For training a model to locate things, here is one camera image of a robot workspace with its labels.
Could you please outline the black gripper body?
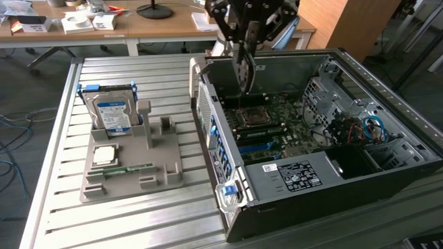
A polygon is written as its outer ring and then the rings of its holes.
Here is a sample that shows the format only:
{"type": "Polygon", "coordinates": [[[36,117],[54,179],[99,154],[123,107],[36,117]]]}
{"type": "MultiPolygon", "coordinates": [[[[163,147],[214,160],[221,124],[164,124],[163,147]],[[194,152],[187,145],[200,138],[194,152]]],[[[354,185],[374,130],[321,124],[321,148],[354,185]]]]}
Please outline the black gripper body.
{"type": "Polygon", "coordinates": [[[283,5],[283,1],[229,1],[238,23],[267,20],[283,5]]]}

